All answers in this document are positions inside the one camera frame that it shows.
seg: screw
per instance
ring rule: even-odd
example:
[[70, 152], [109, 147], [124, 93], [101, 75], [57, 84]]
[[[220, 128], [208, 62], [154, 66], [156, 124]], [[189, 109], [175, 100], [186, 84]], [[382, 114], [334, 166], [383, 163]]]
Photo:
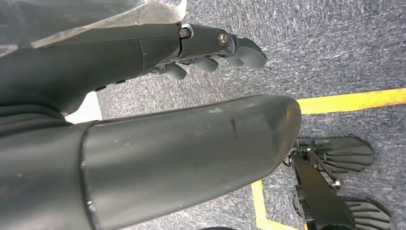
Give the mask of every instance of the screw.
[[225, 31], [221, 31], [218, 34], [218, 41], [220, 42], [221, 46], [227, 46], [228, 42], [230, 41], [230, 38], [228, 37], [228, 34]]
[[188, 29], [183, 28], [183, 29], [179, 30], [179, 36], [181, 38], [188, 38], [190, 36], [190, 32]]

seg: gray carpet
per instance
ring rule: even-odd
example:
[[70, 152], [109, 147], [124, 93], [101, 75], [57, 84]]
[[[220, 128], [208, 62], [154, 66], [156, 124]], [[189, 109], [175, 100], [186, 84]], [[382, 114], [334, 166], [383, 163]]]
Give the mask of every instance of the gray carpet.
[[[214, 73], [187, 68], [182, 81], [145, 76], [98, 93], [104, 119], [207, 104], [259, 93], [308, 98], [406, 87], [404, 0], [189, 0], [185, 22], [224, 28], [256, 41], [268, 55], [263, 69]], [[305, 115], [301, 136], [353, 134], [371, 143], [377, 162], [345, 176], [346, 193], [370, 196], [406, 229], [406, 106], [351, 113]], [[264, 180], [269, 219], [300, 228], [291, 197], [291, 168]], [[195, 230], [227, 226], [256, 229], [250, 187], [132, 227]]]

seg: yellow line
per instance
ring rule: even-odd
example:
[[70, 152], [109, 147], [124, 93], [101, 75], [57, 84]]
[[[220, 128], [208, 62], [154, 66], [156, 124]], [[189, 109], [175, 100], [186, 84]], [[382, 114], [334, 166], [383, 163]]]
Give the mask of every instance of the yellow line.
[[258, 228], [263, 230], [297, 230], [268, 219], [265, 208], [264, 194], [262, 193], [262, 181], [252, 183], [251, 189], [254, 198], [254, 209]]
[[[297, 100], [302, 114], [349, 112], [387, 105], [406, 104], [406, 88], [374, 92], [351, 93]], [[251, 184], [257, 227], [262, 230], [296, 230], [267, 217], [262, 181]]]
[[306, 98], [297, 101], [302, 109], [302, 114], [348, 112], [387, 105], [405, 104], [406, 88]]

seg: floor marking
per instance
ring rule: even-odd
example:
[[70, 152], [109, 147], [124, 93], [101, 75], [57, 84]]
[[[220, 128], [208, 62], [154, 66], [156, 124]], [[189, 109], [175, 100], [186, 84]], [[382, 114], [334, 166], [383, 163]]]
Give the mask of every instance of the floor marking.
[[[302, 109], [302, 114], [350, 112], [388, 105], [406, 104], [406, 88], [307, 98], [297, 101]], [[297, 230], [268, 219], [261, 180], [252, 183], [251, 189], [256, 224], [259, 229]]]
[[297, 230], [290, 226], [269, 220], [266, 214], [265, 200], [262, 189], [262, 181], [251, 184], [252, 196], [254, 197], [254, 209], [257, 227], [263, 230]]
[[297, 100], [302, 114], [349, 112], [387, 105], [406, 104], [406, 88]]

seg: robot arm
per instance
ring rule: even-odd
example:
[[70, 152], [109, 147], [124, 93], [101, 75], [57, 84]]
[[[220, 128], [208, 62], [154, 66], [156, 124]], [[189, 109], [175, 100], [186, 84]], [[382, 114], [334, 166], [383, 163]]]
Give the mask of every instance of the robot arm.
[[88, 92], [109, 84], [150, 72], [182, 79], [186, 72], [176, 63], [213, 71], [211, 56], [254, 68], [266, 62], [254, 42], [218, 28], [174, 23], [92, 29], [0, 57], [0, 105], [41, 104], [67, 115]]

